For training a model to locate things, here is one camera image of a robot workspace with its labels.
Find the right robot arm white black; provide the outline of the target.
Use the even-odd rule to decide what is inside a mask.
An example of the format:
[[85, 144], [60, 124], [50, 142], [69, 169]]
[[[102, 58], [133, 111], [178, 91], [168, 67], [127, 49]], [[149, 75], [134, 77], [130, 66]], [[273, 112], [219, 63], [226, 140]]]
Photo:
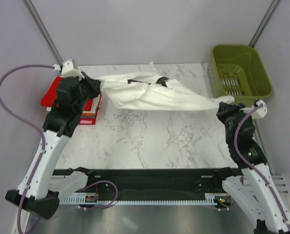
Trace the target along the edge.
[[231, 168], [217, 170], [212, 186], [232, 197], [250, 220], [255, 234], [290, 234], [290, 212], [279, 195], [262, 149], [253, 139], [253, 120], [264, 118], [267, 112], [262, 100], [256, 100], [252, 107], [219, 104], [216, 116], [225, 126], [230, 156], [253, 192], [245, 188]]

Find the white t shirt robot print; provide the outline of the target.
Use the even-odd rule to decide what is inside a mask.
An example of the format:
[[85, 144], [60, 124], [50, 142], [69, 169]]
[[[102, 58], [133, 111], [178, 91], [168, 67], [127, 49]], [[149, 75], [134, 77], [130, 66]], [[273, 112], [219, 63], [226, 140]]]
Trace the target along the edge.
[[217, 110], [219, 103], [231, 104], [227, 95], [208, 98], [179, 82], [161, 75], [151, 62], [150, 72], [106, 75], [95, 78], [101, 82], [102, 94], [118, 109], [147, 111], [206, 111]]

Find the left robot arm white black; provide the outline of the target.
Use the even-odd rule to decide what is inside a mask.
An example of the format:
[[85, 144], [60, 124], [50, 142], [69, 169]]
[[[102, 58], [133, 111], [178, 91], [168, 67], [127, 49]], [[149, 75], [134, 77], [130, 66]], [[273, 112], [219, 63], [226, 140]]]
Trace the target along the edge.
[[70, 176], [54, 185], [50, 185], [50, 180], [87, 102], [100, 95], [100, 85], [99, 80], [86, 75], [62, 78], [40, 132], [41, 142], [32, 164], [21, 184], [6, 193], [6, 200], [19, 209], [50, 219], [66, 197], [81, 189], [90, 192], [95, 188], [96, 180], [89, 176], [91, 171], [83, 167], [72, 170]]

